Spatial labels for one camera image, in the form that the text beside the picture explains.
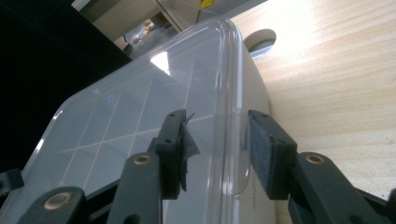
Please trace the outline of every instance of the screw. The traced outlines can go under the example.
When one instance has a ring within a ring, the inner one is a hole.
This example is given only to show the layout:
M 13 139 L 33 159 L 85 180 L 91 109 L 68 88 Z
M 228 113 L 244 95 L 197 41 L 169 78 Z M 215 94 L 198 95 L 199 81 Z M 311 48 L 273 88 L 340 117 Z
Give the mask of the screw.
M 139 156 L 134 159 L 136 164 L 146 164 L 149 163 L 149 156 Z
M 323 158 L 317 155 L 308 155 L 305 159 L 314 164 L 322 164 L 324 162 Z
M 69 204 L 73 199 L 73 194 L 70 192 L 61 192 L 50 196 L 44 203 L 44 208 L 47 210 L 55 210 L 62 208 Z

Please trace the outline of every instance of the clear plastic container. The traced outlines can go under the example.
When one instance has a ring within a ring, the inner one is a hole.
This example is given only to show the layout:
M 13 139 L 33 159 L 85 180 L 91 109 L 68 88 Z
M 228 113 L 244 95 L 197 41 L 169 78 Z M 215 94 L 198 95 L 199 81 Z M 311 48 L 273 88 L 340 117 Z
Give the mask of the clear plastic container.
M 250 168 L 248 110 L 268 113 L 262 78 L 235 26 L 216 18 L 125 65 L 66 100 L 26 164 L 25 186 L 0 213 L 15 223 L 43 193 L 76 186 L 88 195 L 120 178 L 146 151 L 165 116 L 185 108 L 200 149 L 187 191 L 163 202 L 163 222 L 275 223 L 274 202 Z

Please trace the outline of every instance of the wooden surface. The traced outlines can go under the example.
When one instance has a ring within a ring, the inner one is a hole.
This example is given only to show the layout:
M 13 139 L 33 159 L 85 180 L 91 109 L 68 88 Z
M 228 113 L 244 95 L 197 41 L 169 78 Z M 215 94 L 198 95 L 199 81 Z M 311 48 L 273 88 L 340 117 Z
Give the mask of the wooden surface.
M 396 2 L 270 0 L 232 21 L 244 38 L 275 31 L 254 62 L 298 150 L 324 154 L 387 200 L 396 188 Z M 277 222 L 290 223 L 286 203 L 276 208 Z

